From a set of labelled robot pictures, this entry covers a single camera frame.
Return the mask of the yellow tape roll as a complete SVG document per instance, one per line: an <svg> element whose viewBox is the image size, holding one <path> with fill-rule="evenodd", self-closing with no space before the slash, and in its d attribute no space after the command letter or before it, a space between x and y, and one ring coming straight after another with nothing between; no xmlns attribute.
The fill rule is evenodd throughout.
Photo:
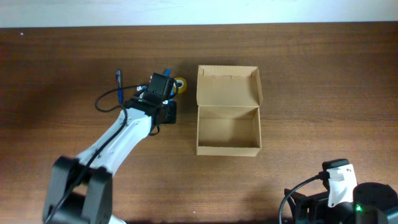
<svg viewBox="0 0 398 224"><path fill-rule="evenodd" d="M173 91L174 93L181 94L184 93L187 89L187 81L182 77L175 77L175 83Z"/></svg>

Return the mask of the cardboard box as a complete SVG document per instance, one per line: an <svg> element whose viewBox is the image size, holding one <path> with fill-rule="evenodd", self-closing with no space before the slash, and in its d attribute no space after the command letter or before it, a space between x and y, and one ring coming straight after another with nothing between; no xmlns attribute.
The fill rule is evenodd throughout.
<svg viewBox="0 0 398 224"><path fill-rule="evenodd" d="M255 157L262 149L259 69L200 65L197 155Z"/></svg>

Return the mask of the small white staples box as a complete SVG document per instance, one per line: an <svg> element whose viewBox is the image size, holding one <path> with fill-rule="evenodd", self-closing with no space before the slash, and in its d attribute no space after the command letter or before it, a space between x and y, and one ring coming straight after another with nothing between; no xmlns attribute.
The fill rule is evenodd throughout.
<svg viewBox="0 0 398 224"><path fill-rule="evenodd" d="M134 94L135 97L142 98L144 92L146 91L147 87L145 85L137 87L137 91Z"/></svg>

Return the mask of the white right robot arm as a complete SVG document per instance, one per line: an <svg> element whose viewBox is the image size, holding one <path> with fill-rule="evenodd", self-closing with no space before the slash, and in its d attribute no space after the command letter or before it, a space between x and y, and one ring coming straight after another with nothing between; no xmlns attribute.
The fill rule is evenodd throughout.
<svg viewBox="0 0 398 224"><path fill-rule="evenodd" d="M316 180L322 181L324 192L298 193L298 189ZM285 204L290 207L293 223L397 224L397 192L387 184L359 184L347 159L325 161L317 175L285 189L278 211L280 224L285 223Z"/></svg>

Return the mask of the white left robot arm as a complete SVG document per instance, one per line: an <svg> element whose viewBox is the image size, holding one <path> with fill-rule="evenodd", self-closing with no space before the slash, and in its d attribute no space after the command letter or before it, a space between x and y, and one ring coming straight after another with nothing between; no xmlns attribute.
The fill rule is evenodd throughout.
<svg viewBox="0 0 398 224"><path fill-rule="evenodd" d="M113 215L113 178L121 164L162 124L176 122L174 97L180 85L168 74L153 73L147 84L136 85L111 127L76 157L59 157L52 174L42 213L44 223L118 224Z"/></svg>

